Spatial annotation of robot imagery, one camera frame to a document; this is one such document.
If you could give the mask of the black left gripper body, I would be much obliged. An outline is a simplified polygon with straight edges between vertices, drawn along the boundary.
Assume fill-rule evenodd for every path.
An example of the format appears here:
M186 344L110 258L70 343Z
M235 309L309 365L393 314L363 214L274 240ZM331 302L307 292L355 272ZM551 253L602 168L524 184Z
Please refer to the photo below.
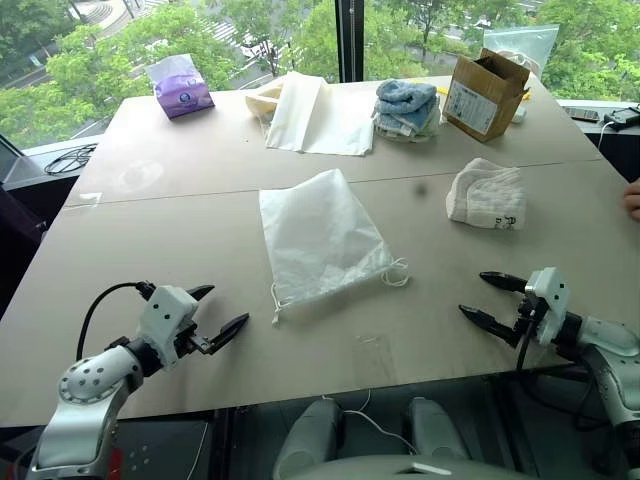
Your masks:
M175 335L173 346L177 357L184 357L194 352L210 354L212 344L198 332L195 322L180 325Z

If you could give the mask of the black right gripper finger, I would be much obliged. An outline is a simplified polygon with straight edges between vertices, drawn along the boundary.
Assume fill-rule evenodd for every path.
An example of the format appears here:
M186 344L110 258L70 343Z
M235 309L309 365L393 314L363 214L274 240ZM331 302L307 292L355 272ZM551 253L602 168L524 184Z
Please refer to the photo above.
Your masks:
M475 307L459 304L460 312L475 326L485 332L503 340L511 347L516 347L519 343L519 334L513 329L499 323L492 315Z
M479 277L488 284L509 292L524 293L527 285L527 280L497 271L484 271L479 273Z

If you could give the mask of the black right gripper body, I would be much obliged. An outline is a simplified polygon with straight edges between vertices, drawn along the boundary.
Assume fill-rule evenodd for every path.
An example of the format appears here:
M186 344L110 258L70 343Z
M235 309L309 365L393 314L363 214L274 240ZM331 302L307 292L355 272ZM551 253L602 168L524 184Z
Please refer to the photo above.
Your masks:
M521 295L509 340L511 347L517 347L521 342L528 343L543 318L543 300L530 291L523 290Z

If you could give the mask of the person's bare hand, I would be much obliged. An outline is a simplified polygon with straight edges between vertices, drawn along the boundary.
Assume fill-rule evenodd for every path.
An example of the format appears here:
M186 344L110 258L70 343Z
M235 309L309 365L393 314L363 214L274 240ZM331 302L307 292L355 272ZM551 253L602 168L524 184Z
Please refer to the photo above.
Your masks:
M624 208L630 218L640 220L640 179L631 182L622 197Z

